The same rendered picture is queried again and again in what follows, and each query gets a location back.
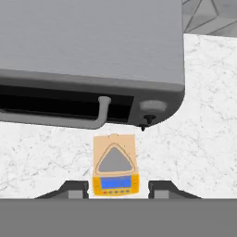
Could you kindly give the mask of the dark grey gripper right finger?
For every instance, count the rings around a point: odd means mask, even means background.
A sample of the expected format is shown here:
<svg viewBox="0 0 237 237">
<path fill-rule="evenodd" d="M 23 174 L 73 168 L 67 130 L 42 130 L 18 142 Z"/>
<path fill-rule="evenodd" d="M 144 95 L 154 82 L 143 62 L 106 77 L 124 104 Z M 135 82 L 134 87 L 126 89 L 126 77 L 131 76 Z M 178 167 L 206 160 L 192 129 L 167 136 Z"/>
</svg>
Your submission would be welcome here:
<svg viewBox="0 0 237 237">
<path fill-rule="evenodd" d="M 199 199 L 199 196 L 178 189 L 172 181 L 149 181 L 148 189 L 149 199 Z"/>
</svg>

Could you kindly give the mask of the yellow digital scale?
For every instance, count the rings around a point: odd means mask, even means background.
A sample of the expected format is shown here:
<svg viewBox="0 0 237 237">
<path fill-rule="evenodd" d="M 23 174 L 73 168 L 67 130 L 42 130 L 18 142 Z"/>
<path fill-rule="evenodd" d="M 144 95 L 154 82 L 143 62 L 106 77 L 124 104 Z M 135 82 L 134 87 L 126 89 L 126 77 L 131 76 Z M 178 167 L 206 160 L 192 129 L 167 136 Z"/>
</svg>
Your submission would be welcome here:
<svg viewBox="0 0 237 237">
<path fill-rule="evenodd" d="M 126 196 L 139 192 L 140 177 L 133 134 L 94 137 L 95 196 Z"/>
</svg>

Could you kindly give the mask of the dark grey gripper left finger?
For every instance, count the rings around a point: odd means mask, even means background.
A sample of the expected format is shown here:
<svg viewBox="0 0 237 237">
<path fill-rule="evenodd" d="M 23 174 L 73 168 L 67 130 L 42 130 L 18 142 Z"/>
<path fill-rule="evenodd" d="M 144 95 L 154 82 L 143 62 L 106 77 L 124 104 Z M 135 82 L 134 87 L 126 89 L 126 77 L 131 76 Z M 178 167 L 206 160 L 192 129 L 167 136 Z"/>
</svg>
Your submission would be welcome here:
<svg viewBox="0 0 237 237">
<path fill-rule="evenodd" d="M 59 189 L 38 196 L 38 199 L 88 199 L 88 181 L 65 181 Z"/>
</svg>

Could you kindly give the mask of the grey toaster oven knob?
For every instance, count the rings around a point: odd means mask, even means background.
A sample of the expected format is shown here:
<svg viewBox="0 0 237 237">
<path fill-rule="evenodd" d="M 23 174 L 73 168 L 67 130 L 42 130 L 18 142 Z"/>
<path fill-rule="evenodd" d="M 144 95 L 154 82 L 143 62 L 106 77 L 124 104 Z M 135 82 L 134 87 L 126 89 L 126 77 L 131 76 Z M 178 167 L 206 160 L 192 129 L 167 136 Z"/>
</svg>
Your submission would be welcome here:
<svg viewBox="0 0 237 237">
<path fill-rule="evenodd" d="M 140 103 L 140 109 L 144 112 L 159 113 L 167 109 L 167 104 L 158 100 L 146 100 Z"/>
</svg>

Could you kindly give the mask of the grey toaster oven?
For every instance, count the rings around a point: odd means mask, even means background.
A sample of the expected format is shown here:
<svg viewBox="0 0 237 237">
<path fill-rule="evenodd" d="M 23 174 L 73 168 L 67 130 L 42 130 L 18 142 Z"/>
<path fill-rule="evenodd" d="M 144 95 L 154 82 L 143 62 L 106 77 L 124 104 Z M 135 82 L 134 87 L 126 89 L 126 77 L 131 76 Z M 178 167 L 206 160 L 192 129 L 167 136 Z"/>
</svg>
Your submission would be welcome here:
<svg viewBox="0 0 237 237">
<path fill-rule="evenodd" d="M 0 0 L 1 110 L 96 120 L 107 96 L 105 124 L 145 130 L 184 95 L 182 0 Z"/>
</svg>

